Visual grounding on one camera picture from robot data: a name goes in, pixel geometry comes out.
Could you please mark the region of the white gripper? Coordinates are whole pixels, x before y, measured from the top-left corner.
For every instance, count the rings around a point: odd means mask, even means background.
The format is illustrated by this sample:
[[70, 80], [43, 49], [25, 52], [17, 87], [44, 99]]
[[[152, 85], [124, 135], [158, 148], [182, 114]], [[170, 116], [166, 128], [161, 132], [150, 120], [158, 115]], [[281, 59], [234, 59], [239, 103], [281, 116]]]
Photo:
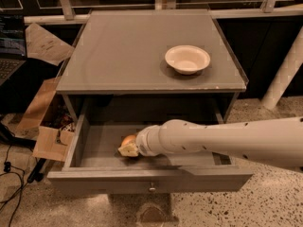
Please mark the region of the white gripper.
[[124, 157], [137, 157], [138, 154], [143, 156], [157, 156], [161, 153], [159, 142], [159, 126], [149, 126], [140, 131], [134, 142], [121, 146], [118, 151]]

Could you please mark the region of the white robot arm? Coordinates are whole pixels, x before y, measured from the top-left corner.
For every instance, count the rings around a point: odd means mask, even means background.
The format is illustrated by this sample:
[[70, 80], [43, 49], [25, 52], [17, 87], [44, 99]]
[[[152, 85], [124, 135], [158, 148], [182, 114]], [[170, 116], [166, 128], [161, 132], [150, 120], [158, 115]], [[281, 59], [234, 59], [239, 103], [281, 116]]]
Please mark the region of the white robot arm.
[[118, 148], [125, 157], [210, 151], [300, 172], [303, 121], [300, 117], [198, 125], [173, 119], [127, 136]]

